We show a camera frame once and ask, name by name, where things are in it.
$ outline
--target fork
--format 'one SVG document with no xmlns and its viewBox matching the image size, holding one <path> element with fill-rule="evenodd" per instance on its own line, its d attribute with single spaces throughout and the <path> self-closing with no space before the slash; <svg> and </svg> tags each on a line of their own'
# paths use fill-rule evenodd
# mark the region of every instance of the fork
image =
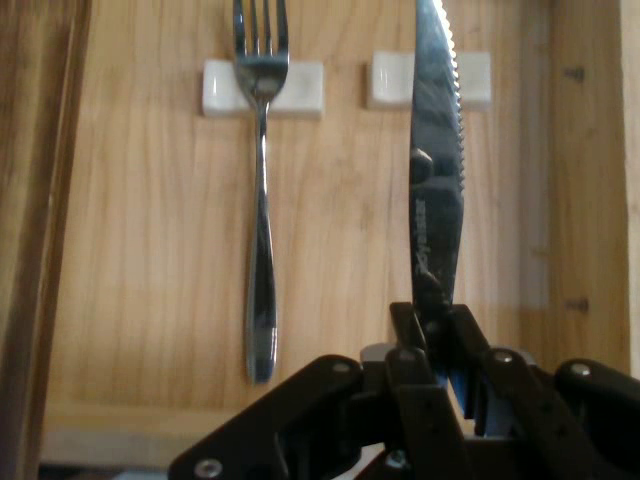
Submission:
<svg viewBox="0 0 640 480">
<path fill-rule="evenodd" d="M 278 321 L 267 197 L 267 114 L 289 70 L 289 34 L 284 0 L 277 0 L 278 46 L 274 51 L 269 0 L 264 1 L 264 53 L 260 51 L 256 0 L 251 0 L 252 49 L 247 51 L 242 0 L 233 2 L 236 79 L 256 117 L 255 226 L 251 244 L 245 325 L 247 373 L 253 383 L 269 381 L 276 363 Z"/>
</svg>

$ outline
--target serrated edge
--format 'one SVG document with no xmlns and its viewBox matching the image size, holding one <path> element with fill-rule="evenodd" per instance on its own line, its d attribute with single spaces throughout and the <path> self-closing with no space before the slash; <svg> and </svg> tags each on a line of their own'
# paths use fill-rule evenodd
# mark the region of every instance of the serrated edge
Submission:
<svg viewBox="0 0 640 480">
<path fill-rule="evenodd" d="M 447 18 L 447 11 L 444 8 L 442 0 L 432 0 L 433 5 L 436 8 L 436 12 L 438 17 L 440 18 L 440 24 L 444 30 L 445 36 L 447 37 L 447 43 L 449 45 L 449 55 L 451 56 L 451 66 L 453 69 L 453 85 L 455 88 L 456 95 L 456 104 L 458 107 L 458 149 L 460 153 L 460 189 L 464 190 L 464 135 L 463 130 L 464 127 L 462 125 L 462 104 L 460 97 L 460 74 L 458 73 L 458 62 L 456 60 L 457 55 L 455 51 L 455 42 L 453 41 L 453 32 L 451 31 L 451 22 Z"/>
</svg>

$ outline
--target wood grain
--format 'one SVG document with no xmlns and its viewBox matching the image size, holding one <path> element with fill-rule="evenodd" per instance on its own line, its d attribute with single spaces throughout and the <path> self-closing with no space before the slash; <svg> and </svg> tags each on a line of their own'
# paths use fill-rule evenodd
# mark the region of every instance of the wood grain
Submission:
<svg viewBox="0 0 640 480">
<path fill-rule="evenodd" d="M 549 369 L 630 366 L 619 15 L 608 0 L 551 4 L 550 308 L 525 344 Z"/>
<path fill-rule="evenodd" d="M 629 248 L 631 373 L 640 377 L 640 3 L 620 2 Z"/>
<path fill-rule="evenodd" d="M 0 478 L 35 478 L 88 2 L 0 2 Z"/>
<path fill-rule="evenodd" d="M 457 48 L 491 53 L 494 90 L 489 112 L 465 114 L 456 300 L 470 305 L 491 342 L 530 349 L 546 367 L 586 349 L 624 367 L 625 324 L 616 317 L 626 318 L 624 293 L 615 291 L 624 220 L 606 214 L 625 207 L 624 177 L 605 175 L 602 183 L 598 162 L 611 157 L 612 173 L 620 167 L 618 99 L 602 81 L 614 61 L 586 36 L 603 29 L 600 40 L 615 51 L 615 13 L 596 14 L 593 0 L 585 8 L 598 18 L 587 20 L 580 2 L 558 3 L 446 2 Z M 230 57 L 230 7 L 94 3 L 54 339 L 49 461 L 164 466 L 180 442 L 265 392 L 247 384 L 242 355 L 252 122 L 205 119 L 198 106 L 204 60 Z M 364 103 L 373 51 L 413 49 L 414 2 L 289 0 L 288 9 L 292 57 L 324 62 L 327 114 L 272 119 L 269 127 L 282 318 L 273 385 L 318 355 L 357 356 L 388 339 L 388 303 L 410 298 L 409 114 L 367 111 Z M 571 38 L 571 26 L 585 28 L 579 38 L 587 43 Z M 564 36 L 567 46 L 552 58 Z M 578 60 L 596 73 L 578 87 L 561 83 L 559 72 Z M 595 94 L 606 100 L 590 100 Z M 595 113 L 613 123 L 592 134 Z M 591 192 L 606 198 L 595 205 Z M 599 242 L 596 227 L 612 237 Z M 589 313 L 565 308 L 582 295 Z M 187 417 L 183 426 L 171 420 Z M 184 435 L 177 443 L 163 419 Z M 130 448 L 105 458 L 105 444 Z"/>
</svg>

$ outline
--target knife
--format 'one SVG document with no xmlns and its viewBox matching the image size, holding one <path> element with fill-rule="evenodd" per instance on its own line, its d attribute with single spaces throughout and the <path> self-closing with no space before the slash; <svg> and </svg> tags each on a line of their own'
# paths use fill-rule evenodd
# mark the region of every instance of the knife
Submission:
<svg viewBox="0 0 640 480">
<path fill-rule="evenodd" d="M 451 305 L 463 216 L 463 149 L 454 44 L 441 0 L 416 0 L 409 221 L 418 317 Z"/>
</svg>

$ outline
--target white rectangular block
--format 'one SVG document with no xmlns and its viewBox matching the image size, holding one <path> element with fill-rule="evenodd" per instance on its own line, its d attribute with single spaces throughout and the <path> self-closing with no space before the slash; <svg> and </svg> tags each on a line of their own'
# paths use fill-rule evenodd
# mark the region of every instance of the white rectangular block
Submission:
<svg viewBox="0 0 640 480">
<path fill-rule="evenodd" d="M 207 60 L 204 65 L 202 111 L 207 117 L 248 112 L 249 103 L 236 82 L 233 62 Z M 287 81 L 271 103 L 273 114 L 321 117 L 324 112 L 324 66 L 291 62 Z"/>
<path fill-rule="evenodd" d="M 462 106 L 486 110 L 491 105 L 491 55 L 462 52 L 457 61 Z M 369 108 L 411 108 L 413 66 L 413 53 L 375 52 L 369 74 Z"/>
</svg>

